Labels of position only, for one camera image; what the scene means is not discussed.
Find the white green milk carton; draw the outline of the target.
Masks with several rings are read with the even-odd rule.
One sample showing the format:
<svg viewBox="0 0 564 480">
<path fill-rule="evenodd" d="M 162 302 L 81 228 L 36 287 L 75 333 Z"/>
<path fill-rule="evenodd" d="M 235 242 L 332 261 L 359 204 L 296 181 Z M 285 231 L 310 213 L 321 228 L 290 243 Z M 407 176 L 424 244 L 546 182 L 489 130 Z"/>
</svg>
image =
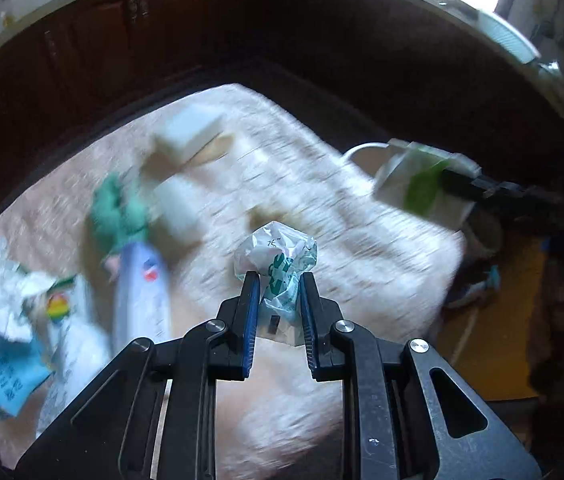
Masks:
<svg viewBox="0 0 564 480">
<path fill-rule="evenodd" d="M 391 139 L 384 154 L 385 162 L 374 177 L 375 200 L 459 231 L 474 202 L 444 191 L 440 177 L 450 169 L 475 179 L 482 173 L 480 165 L 459 153 L 399 139 Z"/>
</svg>

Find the clear green plastic bag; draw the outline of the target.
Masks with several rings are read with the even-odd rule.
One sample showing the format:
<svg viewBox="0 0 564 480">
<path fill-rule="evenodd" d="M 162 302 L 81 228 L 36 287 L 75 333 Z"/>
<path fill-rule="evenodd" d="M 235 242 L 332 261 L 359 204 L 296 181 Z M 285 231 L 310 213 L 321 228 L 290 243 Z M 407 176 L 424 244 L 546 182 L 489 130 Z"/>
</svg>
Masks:
<svg viewBox="0 0 564 480">
<path fill-rule="evenodd" d="M 292 347 L 303 344 L 298 307 L 299 278 L 318 261 L 315 239 L 286 224 L 271 221 L 252 232 L 234 254 L 234 274 L 260 276 L 257 335 Z"/>
</svg>

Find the blue snack pouch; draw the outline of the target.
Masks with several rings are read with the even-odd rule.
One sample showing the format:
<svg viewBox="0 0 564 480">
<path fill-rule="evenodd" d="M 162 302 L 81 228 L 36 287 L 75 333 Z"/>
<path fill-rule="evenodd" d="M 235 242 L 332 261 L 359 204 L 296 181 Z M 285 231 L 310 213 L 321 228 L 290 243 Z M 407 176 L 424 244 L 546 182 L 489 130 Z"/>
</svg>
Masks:
<svg viewBox="0 0 564 480">
<path fill-rule="evenodd" d="M 0 336 L 0 418 L 16 417 L 52 374 L 38 338 L 20 342 Z"/>
</svg>

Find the white nutrition label bag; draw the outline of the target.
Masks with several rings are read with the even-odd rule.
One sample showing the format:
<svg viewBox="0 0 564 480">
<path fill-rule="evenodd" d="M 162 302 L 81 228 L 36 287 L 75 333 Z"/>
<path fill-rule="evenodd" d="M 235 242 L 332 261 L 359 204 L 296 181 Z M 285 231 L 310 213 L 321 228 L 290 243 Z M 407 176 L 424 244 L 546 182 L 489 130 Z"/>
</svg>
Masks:
<svg viewBox="0 0 564 480">
<path fill-rule="evenodd" d="M 35 437 L 61 414 L 110 362 L 109 336 L 83 318 L 64 318 L 53 354 L 55 372 L 42 405 Z"/>
</svg>

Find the white round trash bin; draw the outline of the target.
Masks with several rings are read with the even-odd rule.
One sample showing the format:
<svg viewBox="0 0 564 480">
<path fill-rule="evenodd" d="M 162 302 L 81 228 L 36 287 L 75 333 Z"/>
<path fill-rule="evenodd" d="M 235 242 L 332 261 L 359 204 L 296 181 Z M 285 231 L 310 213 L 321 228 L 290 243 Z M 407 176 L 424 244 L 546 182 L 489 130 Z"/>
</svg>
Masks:
<svg viewBox="0 0 564 480">
<path fill-rule="evenodd" d="M 388 158 L 388 143 L 369 142 L 348 150 L 341 159 L 351 162 L 370 178 L 374 178 Z"/>
</svg>

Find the dark wood kitchen cabinets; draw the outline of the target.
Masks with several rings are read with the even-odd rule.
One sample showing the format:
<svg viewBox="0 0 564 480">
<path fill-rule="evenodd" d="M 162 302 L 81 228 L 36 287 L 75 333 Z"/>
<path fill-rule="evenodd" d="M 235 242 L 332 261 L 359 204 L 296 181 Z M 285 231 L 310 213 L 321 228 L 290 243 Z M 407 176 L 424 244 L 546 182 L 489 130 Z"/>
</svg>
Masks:
<svg viewBox="0 0 564 480">
<path fill-rule="evenodd" d="M 56 0 L 0 36 L 0 205 L 163 96 L 295 78 L 384 131 L 564 193 L 564 110 L 426 0 Z"/>
</svg>

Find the white box with logo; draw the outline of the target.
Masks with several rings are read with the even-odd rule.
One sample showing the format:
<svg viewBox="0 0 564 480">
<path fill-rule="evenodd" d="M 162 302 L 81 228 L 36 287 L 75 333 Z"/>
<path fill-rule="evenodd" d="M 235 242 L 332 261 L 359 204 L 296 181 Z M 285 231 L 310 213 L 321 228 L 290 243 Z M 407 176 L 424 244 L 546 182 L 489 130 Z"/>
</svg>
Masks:
<svg viewBox="0 0 564 480">
<path fill-rule="evenodd" d="M 119 353 L 132 340 L 154 344 L 171 339 L 169 272 L 160 253 L 148 243 L 131 242 L 120 252 L 114 286 L 112 350 Z"/>
</svg>

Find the quilted beige table cover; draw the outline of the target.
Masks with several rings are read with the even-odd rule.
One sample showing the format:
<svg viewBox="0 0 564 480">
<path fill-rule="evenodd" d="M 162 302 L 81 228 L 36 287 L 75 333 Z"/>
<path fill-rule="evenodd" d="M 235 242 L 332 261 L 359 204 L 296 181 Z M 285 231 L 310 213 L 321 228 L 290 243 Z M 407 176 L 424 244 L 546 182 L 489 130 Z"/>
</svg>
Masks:
<svg viewBox="0 0 564 480">
<path fill-rule="evenodd" d="M 91 283 L 100 324 L 111 323 L 112 288 L 92 242 L 88 210 L 107 174 L 142 170 L 169 177 L 155 150 L 160 122 L 183 107 L 221 108 L 224 135 L 182 169 L 201 218 L 201 244 L 170 257 L 171 333 L 213 318 L 242 284 L 237 247 L 256 219 L 276 219 L 318 245 L 315 281 L 346 318 L 379 338 L 423 336 L 462 259 L 459 233 L 378 203 L 355 165 L 261 94 L 238 84 L 201 91 L 97 140 L 29 186 L 2 214 L 0 240 L 12 260 Z M 217 473 L 222 479 L 331 478 L 340 463 L 341 389 L 315 382 L 302 348 L 260 339 L 245 382 L 217 393 Z"/>
</svg>

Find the white rounded foam block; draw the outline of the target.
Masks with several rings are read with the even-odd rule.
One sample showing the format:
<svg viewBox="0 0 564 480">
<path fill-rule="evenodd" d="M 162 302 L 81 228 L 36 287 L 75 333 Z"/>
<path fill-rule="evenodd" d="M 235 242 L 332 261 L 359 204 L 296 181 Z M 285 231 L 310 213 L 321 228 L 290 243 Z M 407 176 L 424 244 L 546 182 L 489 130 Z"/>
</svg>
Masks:
<svg viewBox="0 0 564 480">
<path fill-rule="evenodd" d="M 203 240 L 201 207 L 189 180 L 181 176 L 164 180 L 153 189 L 152 200 L 155 237 L 181 248 L 198 245 Z"/>
</svg>

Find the rainbow logo medicine box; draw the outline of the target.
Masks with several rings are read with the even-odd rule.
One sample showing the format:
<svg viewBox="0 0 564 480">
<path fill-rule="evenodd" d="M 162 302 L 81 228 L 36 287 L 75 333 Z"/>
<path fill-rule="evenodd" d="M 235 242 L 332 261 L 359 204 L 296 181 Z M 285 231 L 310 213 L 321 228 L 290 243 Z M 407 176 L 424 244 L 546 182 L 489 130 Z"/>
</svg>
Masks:
<svg viewBox="0 0 564 480">
<path fill-rule="evenodd" d="M 24 313 L 45 350 L 53 353 L 67 318 L 95 321 L 91 285 L 81 274 L 56 281 L 50 289 L 24 300 Z"/>
</svg>

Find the green knitted cloth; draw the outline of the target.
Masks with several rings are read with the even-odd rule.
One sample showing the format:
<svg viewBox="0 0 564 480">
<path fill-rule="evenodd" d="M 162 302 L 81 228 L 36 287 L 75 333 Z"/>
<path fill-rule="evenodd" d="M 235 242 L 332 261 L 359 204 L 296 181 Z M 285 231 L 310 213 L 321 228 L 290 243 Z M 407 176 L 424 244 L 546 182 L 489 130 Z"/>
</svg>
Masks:
<svg viewBox="0 0 564 480">
<path fill-rule="evenodd" d="M 129 243 L 147 242 L 148 209 L 133 174 L 112 172 L 93 193 L 91 232 L 104 256 L 119 254 Z"/>
</svg>

